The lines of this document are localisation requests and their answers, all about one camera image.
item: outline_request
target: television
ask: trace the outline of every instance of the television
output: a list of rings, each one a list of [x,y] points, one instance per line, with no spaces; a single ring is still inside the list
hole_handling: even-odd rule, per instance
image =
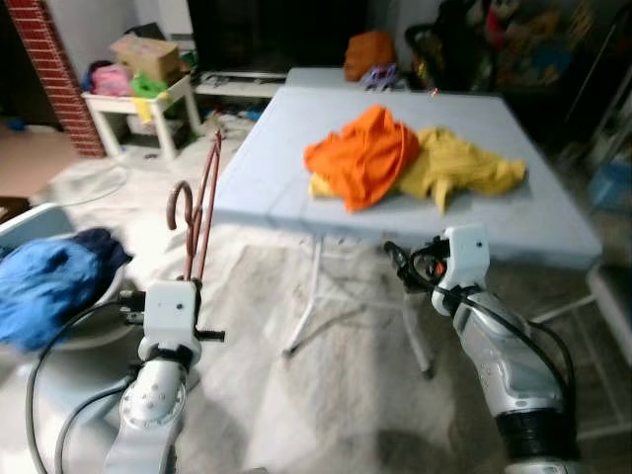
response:
[[[342,66],[366,28],[367,0],[188,0],[198,70],[284,75],[295,66]]]

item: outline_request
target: cardboard box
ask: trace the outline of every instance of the cardboard box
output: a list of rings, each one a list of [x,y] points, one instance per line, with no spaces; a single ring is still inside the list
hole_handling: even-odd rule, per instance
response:
[[[178,45],[174,42],[125,35],[110,49],[117,54],[117,62],[133,72],[144,72],[152,81],[173,84],[182,77]]]

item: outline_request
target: white table leg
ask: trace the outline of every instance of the white table leg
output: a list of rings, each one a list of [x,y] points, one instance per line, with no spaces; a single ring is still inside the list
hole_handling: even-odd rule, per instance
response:
[[[303,311],[298,326],[294,330],[292,337],[289,339],[287,346],[283,350],[283,355],[290,357],[294,354],[300,345],[300,337],[312,317],[314,311],[314,303],[316,302],[316,293],[318,292],[318,276],[320,275],[320,259],[323,254],[323,238],[314,236],[314,245],[312,248],[312,275],[309,284],[309,296],[307,306]]]
[[[160,149],[163,157],[166,161],[174,161],[177,156],[176,146],[174,145],[174,140],[171,137],[171,132],[169,131],[169,126],[167,125],[165,116],[160,110],[157,101],[151,102],[149,107],[151,109],[151,115],[154,118],[154,123],[156,123],[158,141],[160,141]]]
[[[185,105],[187,106],[187,115],[189,116],[191,129],[195,133],[203,135],[201,122],[199,121],[198,107],[196,106],[196,99],[194,98],[194,91],[191,89],[191,80],[189,77],[187,77],[187,88],[185,89]]]
[[[94,109],[91,106],[90,101],[86,101],[86,105],[88,106],[88,110],[90,111],[92,120],[97,127],[97,131],[99,132],[101,141],[103,141],[103,146],[106,148],[108,156],[112,158],[119,156],[121,152],[120,144],[117,140],[117,136],[110,126],[110,123],[108,122],[108,118],[103,112]]]
[[[404,328],[413,348],[415,359],[419,365],[419,369],[425,378],[433,378],[433,356],[428,345],[428,341],[419,326],[419,301],[415,301],[415,295],[404,292],[404,304],[402,307],[402,316],[404,317]]]

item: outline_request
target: chair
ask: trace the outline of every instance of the chair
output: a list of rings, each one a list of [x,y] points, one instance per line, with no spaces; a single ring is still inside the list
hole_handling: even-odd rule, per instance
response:
[[[494,90],[496,54],[465,18],[473,4],[447,0],[440,5],[436,22],[406,30],[404,38],[417,59],[414,75],[425,82],[418,86],[457,92]]]
[[[607,324],[614,340],[621,349],[621,353],[627,364],[632,367],[632,269],[609,264],[599,264],[591,269],[587,276],[587,283],[591,294],[573,303],[567,304],[553,311],[541,314],[532,319],[536,323],[544,323],[558,318],[564,314],[573,314],[573,311],[596,303],[605,323]],[[605,370],[596,357],[593,340],[590,337],[581,318],[576,317],[582,339],[586,344],[592,361],[605,387],[609,403],[617,418],[617,424],[606,430],[597,430],[594,433],[580,434],[581,438],[591,438],[600,435],[612,435],[632,431],[632,424],[626,421],[618,408],[607,378]]]

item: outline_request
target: white wall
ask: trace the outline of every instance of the white wall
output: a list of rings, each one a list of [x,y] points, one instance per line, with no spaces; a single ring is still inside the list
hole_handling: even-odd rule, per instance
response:
[[[187,0],[133,0],[133,3],[139,23],[157,23],[167,38],[173,33],[193,33]]]
[[[138,19],[129,0],[46,0],[79,80],[98,59],[112,60],[110,44]]]

